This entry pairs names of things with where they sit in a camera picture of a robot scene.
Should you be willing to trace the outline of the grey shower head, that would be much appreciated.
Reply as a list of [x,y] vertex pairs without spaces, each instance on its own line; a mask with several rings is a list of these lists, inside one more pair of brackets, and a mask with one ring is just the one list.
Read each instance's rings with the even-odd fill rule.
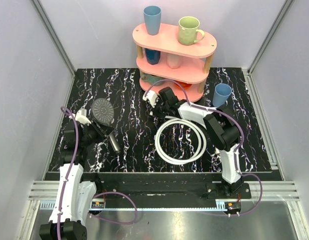
[[[97,98],[91,105],[92,117],[100,122],[111,124],[114,119],[114,107],[110,101],[105,98]],[[113,151],[116,154],[121,152],[119,143],[115,137],[114,131],[108,136],[109,142],[112,146]]]

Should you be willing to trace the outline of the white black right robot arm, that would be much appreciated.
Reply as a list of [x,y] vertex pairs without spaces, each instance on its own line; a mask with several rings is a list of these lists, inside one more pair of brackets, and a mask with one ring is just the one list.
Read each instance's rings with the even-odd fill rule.
[[[222,181],[219,191],[226,198],[235,197],[244,183],[238,157],[238,149],[244,135],[233,117],[223,108],[205,107],[191,103],[188,98],[180,100],[170,87],[161,89],[159,93],[149,89],[142,99],[150,103],[152,115],[166,119],[155,135],[155,149],[158,155],[169,164],[184,165],[201,158],[208,141],[211,141],[221,157]],[[197,149],[188,159],[181,160],[169,156],[160,144],[164,129],[177,124],[189,127],[197,136]]]

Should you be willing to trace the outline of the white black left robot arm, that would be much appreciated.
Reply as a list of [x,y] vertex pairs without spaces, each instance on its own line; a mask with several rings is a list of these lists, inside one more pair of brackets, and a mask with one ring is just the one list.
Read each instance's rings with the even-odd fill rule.
[[59,186],[48,223],[39,228],[42,240],[85,240],[85,221],[90,202],[102,194],[98,177],[83,180],[88,148],[108,139],[113,127],[95,120],[71,121],[65,125],[63,140],[66,148],[60,152]]

